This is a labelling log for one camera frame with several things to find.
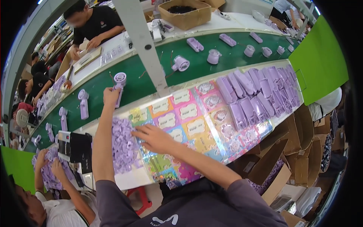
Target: green conveyor belt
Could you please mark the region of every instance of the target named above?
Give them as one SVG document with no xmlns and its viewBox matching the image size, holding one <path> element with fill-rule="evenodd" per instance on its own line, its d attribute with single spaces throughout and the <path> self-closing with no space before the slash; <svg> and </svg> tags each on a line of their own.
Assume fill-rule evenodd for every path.
<svg viewBox="0 0 363 227">
<path fill-rule="evenodd" d="M 235 67 L 278 59 L 287 59 L 291 54 L 287 50 L 287 47 L 290 45 L 290 43 L 286 40 L 286 37 L 283 36 L 259 33 L 258 35 L 263 39 L 263 43 L 258 44 L 254 39 L 252 39 L 252 37 L 249 36 L 249 32 L 227 33 L 227 35 L 240 43 L 240 45 L 237 44 L 234 47 L 228 46 L 225 42 L 219 39 L 218 33 L 197 37 L 197 40 L 204 46 L 204 51 L 199 53 L 196 53 L 188 46 L 186 39 L 177 40 L 175 42 L 170 42 L 156 47 L 156 51 L 159 56 L 163 52 L 160 62 L 164 67 L 166 75 L 170 75 L 173 72 L 170 63 L 172 50 L 173 59 L 177 55 L 182 55 L 184 58 L 190 61 L 190 66 L 186 71 L 177 71 L 166 79 L 168 86 L 177 85 L 202 76 L 225 71 Z M 245 56 L 243 53 L 245 46 L 248 44 L 253 45 L 256 49 L 256 52 L 252 58 Z M 263 46 L 269 47 L 273 51 L 273 54 L 269 58 L 262 56 L 261 48 Z M 276 53 L 278 46 L 282 46 L 286 50 L 285 53 L 281 56 Z M 294 40 L 293 46 L 295 49 L 298 46 L 296 40 Z M 217 49 L 222 54 L 217 65 L 211 65 L 207 62 L 208 51 L 210 49 Z M 69 131 L 74 131 L 101 116 L 103 108 L 103 90 L 106 87 L 113 86 L 109 71 L 112 73 L 112 75 L 115 75 L 118 72 L 124 72 L 127 75 L 127 84 L 123 90 L 120 106 L 124 106 L 156 92 L 156 89 L 147 73 L 139 78 L 145 71 L 145 67 L 143 66 L 138 55 L 132 56 L 131 58 L 128 58 L 110 68 L 107 68 L 102 73 L 93 77 L 84 83 L 81 87 L 76 89 L 72 94 L 66 97 L 51 113 L 49 113 L 46 119 L 40 124 L 38 129 L 33 134 L 34 136 L 42 136 L 41 142 L 38 146 L 40 149 L 46 148 L 52 144 L 49 141 L 48 133 L 45 130 L 46 123 L 53 125 L 54 134 L 61 130 L 60 117 L 58 115 L 61 106 L 68 110 L 67 123 Z M 86 120 L 81 120 L 79 100 L 77 98 L 81 89 L 85 89 L 89 94 L 89 118 Z M 25 151 L 34 153 L 36 151 L 36 147 L 34 147 L 33 143 L 28 143 Z"/>
</svg>

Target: gray t-shirt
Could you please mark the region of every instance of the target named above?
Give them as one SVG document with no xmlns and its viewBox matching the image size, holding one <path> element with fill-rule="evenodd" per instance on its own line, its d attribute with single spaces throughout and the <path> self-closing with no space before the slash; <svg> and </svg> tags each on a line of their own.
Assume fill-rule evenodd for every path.
<svg viewBox="0 0 363 227">
<path fill-rule="evenodd" d="M 227 201 L 217 193 L 183 196 L 143 218 L 135 213 L 130 200 L 114 182 L 97 181 L 96 189 L 100 227 L 287 227 L 283 217 L 274 212 L 246 180 L 237 180 L 229 186 Z"/>
</svg>

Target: white fan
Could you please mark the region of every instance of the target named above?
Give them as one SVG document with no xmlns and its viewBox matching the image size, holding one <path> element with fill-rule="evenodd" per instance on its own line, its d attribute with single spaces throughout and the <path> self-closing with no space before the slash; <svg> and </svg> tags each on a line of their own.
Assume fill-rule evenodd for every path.
<svg viewBox="0 0 363 227">
<path fill-rule="evenodd" d="M 28 115 L 28 112 L 26 110 L 20 109 L 16 113 L 16 123 L 20 127 L 25 128 L 28 125 L 28 119 L 29 119 L 29 115 Z"/>
</svg>

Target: red stool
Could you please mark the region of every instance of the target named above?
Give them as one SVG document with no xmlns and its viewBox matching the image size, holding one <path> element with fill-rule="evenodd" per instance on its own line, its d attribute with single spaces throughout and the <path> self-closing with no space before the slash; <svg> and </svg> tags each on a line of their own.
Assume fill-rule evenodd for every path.
<svg viewBox="0 0 363 227">
<path fill-rule="evenodd" d="M 137 187 L 135 189 L 129 189 L 127 191 L 127 197 L 129 197 L 132 193 L 134 193 L 135 191 L 139 191 L 140 194 L 140 198 L 141 198 L 141 202 L 142 202 L 142 207 L 139 210 L 135 210 L 137 215 L 142 214 L 146 209 L 150 208 L 152 206 L 152 202 L 149 201 L 149 199 L 147 198 L 146 192 L 145 192 L 145 188 L 144 186 L 142 187 Z"/>
</svg>

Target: colorful printed sticker sheet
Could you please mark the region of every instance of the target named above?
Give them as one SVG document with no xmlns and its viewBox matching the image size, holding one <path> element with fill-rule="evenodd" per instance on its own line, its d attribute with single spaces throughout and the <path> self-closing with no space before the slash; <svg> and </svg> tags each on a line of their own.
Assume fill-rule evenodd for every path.
<svg viewBox="0 0 363 227">
<path fill-rule="evenodd" d="M 272 131 L 270 121 L 237 131 L 214 80 L 182 90 L 145 109 L 130 111 L 133 126 L 152 124 L 185 146 L 228 164 L 257 145 Z M 192 166 L 141 147 L 144 165 L 155 182 L 178 187 L 202 177 Z"/>
</svg>

